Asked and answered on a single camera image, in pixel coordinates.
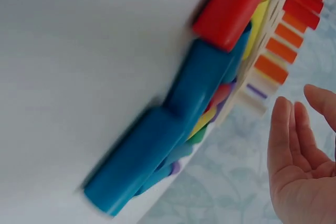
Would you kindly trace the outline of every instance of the white wall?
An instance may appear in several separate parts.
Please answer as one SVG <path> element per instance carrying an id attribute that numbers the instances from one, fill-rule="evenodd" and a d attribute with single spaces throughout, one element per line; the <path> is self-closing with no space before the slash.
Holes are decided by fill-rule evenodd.
<path id="1" fill-rule="evenodd" d="M 198 1 L 0 0 L 0 223 L 108 222 L 75 190 L 167 92 Z"/>

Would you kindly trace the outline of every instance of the blue patterned surface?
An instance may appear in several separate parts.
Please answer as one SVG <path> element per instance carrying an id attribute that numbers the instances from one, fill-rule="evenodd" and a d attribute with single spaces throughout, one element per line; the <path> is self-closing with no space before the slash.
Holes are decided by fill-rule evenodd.
<path id="1" fill-rule="evenodd" d="M 312 83 L 336 91 L 336 0 L 326 0 L 316 31 L 309 30 L 290 77 L 278 95 L 302 101 L 303 86 Z M 269 103 L 272 107 L 275 97 Z M 272 208 L 266 170 L 270 111 L 258 119 L 234 108 L 140 224 L 281 223 Z M 318 145 L 333 156 L 334 135 L 309 108 Z"/>

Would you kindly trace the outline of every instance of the wooden toy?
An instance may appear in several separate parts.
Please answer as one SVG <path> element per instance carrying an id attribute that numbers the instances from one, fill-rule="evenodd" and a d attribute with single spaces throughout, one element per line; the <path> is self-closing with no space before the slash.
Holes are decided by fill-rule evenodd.
<path id="1" fill-rule="evenodd" d="M 209 0 L 192 27 L 199 38 L 165 101 L 148 109 L 84 186 L 87 198 L 116 216 L 134 196 L 180 170 L 176 160 L 235 104 L 262 116 L 322 8 L 323 0 Z"/>

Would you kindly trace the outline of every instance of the blue block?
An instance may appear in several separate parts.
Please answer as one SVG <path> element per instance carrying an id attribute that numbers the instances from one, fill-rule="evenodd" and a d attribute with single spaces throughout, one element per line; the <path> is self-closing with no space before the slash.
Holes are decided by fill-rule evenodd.
<path id="1" fill-rule="evenodd" d="M 178 145 L 172 150 L 172 152 L 170 152 L 168 157 L 164 159 L 157 169 L 162 169 L 163 167 L 180 160 L 182 157 L 189 156 L 192 154 L 192 152 L 193 146 L 188 142 L 182 145 Z"/>
<path id="2" fill-rule="evenodd" d="M 173 164 L 167 165 L 165 167 L 162 167 L 160 170 L 155 171 L 152 176 L 149 177 L 149 179 L 143 184 L 142 187 L 136 192 L 135 196 L 138 196 L 140 194 L 143 194 L 145 191 L 147 191 L 152 186 L 156 185 L 158 182 L 163 180 L 164 178 L 167 178 L 171 175 L 173 171 Z"/>
<path id="3" fill-rule="evenodd" d="M 235 57 L 230 65 L 230 68 L 225 73 L 222 79 L 223 84 L 231 83 L 236 78 L 241 60 L 243 59 L 243 55 L 247 46 L 248 38 L 251 33 L 251 29 L 252 29 L 252 23 L 249 22 L 243 34 L 241 35 L 239 41 L 237 42 L 236 46 L 231 51 L 230 54 L 234 55 Z"/>
<path id="4" fill-rule="evenodd" d="M 173 148 L 186 142 L 236 57 L 193 41 L 164 104 L 144 115 L 84 187 L 94 205 L 118 214 Z"/>

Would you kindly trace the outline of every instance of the hand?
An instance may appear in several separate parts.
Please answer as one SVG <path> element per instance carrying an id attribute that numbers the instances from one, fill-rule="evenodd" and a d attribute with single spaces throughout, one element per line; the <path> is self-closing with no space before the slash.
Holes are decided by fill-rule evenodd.
<path id="1" fill-rule="evenodd" d="M 336 94 L 305 86 L 309 104 L 336 131 Z M 268 142 L 273 207 L 284 224 L 336 224 L 336 166 L 316 146 L 302 103 L 279 97 Z"/>

